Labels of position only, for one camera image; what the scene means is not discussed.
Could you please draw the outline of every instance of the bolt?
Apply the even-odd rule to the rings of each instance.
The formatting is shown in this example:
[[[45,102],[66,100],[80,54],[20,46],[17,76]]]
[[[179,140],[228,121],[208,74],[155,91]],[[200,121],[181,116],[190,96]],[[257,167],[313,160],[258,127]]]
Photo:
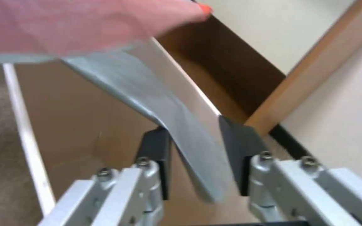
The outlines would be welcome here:
[[[303,156],[301,158],[301,167],[303,168],[317,168],[318,161],[312,156]]]
[[[98,177],[110,177],[111,176],[111,170],[107,167],[102,168],[97,172]]]
[[[272,153],[270,153],[270,151],[263,151],[260,153],[260,159],[261,161],[272,160]]]
[[[148,157],[139,157],[136,160],[136,165],[139,168],[143,168],[143,167],[148,168],[151,165],[151,160]]]

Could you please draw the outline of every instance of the black bracket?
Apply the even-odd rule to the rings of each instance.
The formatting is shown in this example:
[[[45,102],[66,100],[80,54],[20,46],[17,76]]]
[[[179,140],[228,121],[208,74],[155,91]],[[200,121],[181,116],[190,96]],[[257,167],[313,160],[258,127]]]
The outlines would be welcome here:
[[[145,132],[135,157],[148,157],[160,167],[160,180],[163,200],[168,200],[170,188],[171,136],[162,127]]]
[[[250,160],[267,147],[250,126],[234,123],[224,116],[219,116],[219,124],[240,195],[249,196]]]

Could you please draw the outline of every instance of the black strip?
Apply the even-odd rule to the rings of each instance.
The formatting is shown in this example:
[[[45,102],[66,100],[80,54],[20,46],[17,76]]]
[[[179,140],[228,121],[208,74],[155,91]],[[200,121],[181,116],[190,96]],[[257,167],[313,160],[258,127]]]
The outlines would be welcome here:
[[[283,146],[294,159],[300,159],[303,156],[310,155],[308,150],[281,125],[277,124],[269,134]]]

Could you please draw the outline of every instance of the wooden edge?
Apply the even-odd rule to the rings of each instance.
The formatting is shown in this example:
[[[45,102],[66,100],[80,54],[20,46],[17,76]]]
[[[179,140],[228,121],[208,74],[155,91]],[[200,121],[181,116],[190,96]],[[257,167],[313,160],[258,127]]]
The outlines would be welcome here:
[[[356,1],[245,122],[260,135],[284,120],[362,46],[362,0]]]

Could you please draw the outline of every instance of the orange fingernail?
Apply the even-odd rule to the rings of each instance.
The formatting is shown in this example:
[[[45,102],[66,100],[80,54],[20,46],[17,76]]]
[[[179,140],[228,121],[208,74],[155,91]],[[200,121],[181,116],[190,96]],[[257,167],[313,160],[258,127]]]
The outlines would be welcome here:
[[[208,6],[208,5],[199,4],[199,3],[198,3],[198,5],[199,5],[199,7],[202,9],[202,11],[204,12],[205,15],[210,15],[211,12],[213,11],[213,10],[211,9],[211,7]]]

